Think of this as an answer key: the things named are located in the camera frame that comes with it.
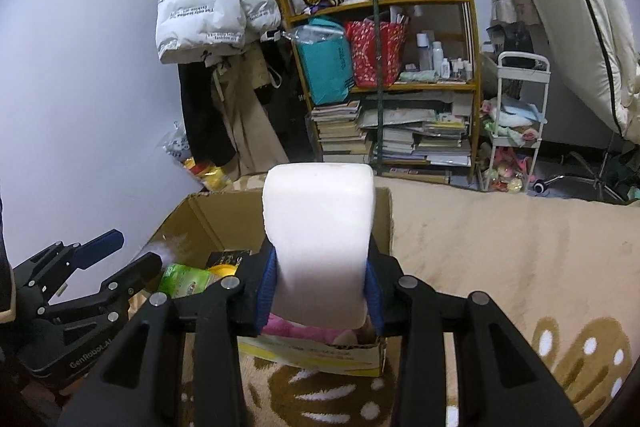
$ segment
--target white foam block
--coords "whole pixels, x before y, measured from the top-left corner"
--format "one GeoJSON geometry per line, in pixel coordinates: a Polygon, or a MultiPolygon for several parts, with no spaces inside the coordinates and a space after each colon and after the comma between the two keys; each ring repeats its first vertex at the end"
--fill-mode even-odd
{"type": "Polygon", "coordinates": [[[278,165],[264,182],[264,229],[278,256],[271,312],[320,328],[359,328],[375,208],[368,165],[278,165]]]}

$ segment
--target pink bag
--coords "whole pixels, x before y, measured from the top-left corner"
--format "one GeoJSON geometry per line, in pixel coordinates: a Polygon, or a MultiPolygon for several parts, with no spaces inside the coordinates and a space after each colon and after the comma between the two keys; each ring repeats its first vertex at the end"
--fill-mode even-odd
{"type": "MultiPolygon", "coordinates": [[[[351,44],[353,79],[358,87],[376,87],[376,34],[372,21],[347,22],[344,25],[351,44]]],[[[402,68],[402,48],[407,22],[381,22],[382,79],[385,87],[393,84],[402,68]]]]}

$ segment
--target blue gripper pad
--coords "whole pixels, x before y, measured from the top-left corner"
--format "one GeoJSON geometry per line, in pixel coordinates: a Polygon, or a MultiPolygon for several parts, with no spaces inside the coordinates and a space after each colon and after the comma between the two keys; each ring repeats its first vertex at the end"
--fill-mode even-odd
{"type": "Polygon", "coordinates": [[[367,301],[369,317],[376,334],[382,336],[385,324],[382,317],[382,291],[369,261],[367,261],[367,269],[364,276],[364,298],[367,301]]]}
{"type": "Polygon", "coordinates": [[[276,293],[277,283],[278,257],[276,255],[276,249],[271,247],[256,299],[255,327],[258,333],[262,331],[262,328],[267,325],[269,320],[269,313],[271,312],[271,304],[273,303],[273,296],[276,293]]]}
{"type": "Polygon", "coordinates": [[[122,245],[124,245],[122,232],[115,229],[110,230],[79,247],[70,260],[71,266],[74,269],[86,270],[98,263],[98,261],[118,251],[122,248],[122,245]]]}

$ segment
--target cardboard box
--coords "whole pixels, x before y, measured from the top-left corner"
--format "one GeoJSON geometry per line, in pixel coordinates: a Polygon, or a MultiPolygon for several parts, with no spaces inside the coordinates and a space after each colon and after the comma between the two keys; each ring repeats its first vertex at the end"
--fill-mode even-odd
{"type": "MultiPolygon", "coordinates": [[[[391,193],[376,189],[373,236],[382,253],[391,252],[391,193]]],[[[164,220],[150,242],[163,241],[175,263],[204,268],[212,251],[260,250],[264,240],[262,191],[210,192],[188,196],[164,220]]],[[[299,339],[261,335],[241,337],[239,349],[255,357],[326,373],[376,377],[382,373],[385,343],[332,346],[299,339]]]]}

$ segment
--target white wall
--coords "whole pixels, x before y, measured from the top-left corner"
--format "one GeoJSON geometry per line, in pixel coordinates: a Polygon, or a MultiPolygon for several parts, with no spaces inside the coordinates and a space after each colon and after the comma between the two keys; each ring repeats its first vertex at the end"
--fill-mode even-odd
{"type": "Polygon", "coordinates": [[[0,0],[0,193],[9,259],[121,230],[64,299],[130,261],[199,185],[159,147],[181,120],[156,0],[0,0]]]}
{"type": "MultiPolygon", "coordinates": [[[[478,28],[481,42],[488,40],[485,31],[491,23],[491,0],[475,0],[478,12],[478,28]]],[[[640,0],[625,0],[631,15],[636,47],[640,49],[640,0]]],[[[595,116],[595,114],[564,85],[562,76],[553,62],[553,55],[546,40],[542,26],[530,28],[536,53],[545,55],[551,60],[552,75],[549,85],[547,107],[548,124],[545,125],[543,139],[571,145],[605,148],[609,144],[611,131],[595,116]]],[[[522,97],[531,102],[542,100],[538,86],[523,87],[522,97]]]]}

